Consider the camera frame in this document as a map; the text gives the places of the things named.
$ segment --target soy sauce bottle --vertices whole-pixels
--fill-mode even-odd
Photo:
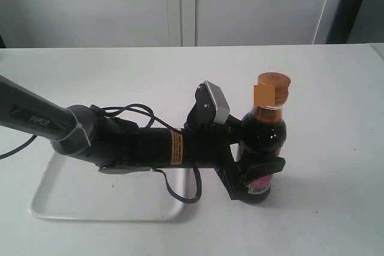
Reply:
[[[263,73],[258,77],[259,85],[275,86],[275,106],[254,106],[242,119],[243,141],[238,147],[237,160],[246,153],[278,156],[286,137],[283,121],[283,104],[288,98],[290,79],[280,73]],[[242,201],[260,203],[271,191],[272,175],[262,177],[248,185],[248,193]]]

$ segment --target cabinet door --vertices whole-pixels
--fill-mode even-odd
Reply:
[[[0,0],[7,47],[180,46],[179,0]]]
[[[196,0],[195,42],[198,46],[324,43],[337,3]]]

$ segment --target orange sticker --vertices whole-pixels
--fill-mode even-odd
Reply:
[[[253,106],[275,106],[275,86],[254,85]]]
[[[170,165],[182,164],[182,135],[171,131],[172,138],[172,154],[170,157]]]

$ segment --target white tray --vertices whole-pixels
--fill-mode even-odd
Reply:
[[[164,171],[172,189],[185,197],[189,171]],[[160,173],[103,174],[91,163],[54,153],[29,211],[43,219],[159,221],[174,218],[183,207]]]

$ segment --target table surface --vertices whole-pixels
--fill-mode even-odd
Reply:
[[[174,221],[35,219],[28,207],[52,154],[39,137],[1,161],[1,254],[382,255],[384,61],[368,44],[0,51],[0,74],[60,106],[145,103],[176,127],[206,79],[241,118],[266,71],[292,85],[287,164],[265,202],[230,201],[215,172],[202,170],[201,200]],[[1,153],[27,138],[1,128]]]

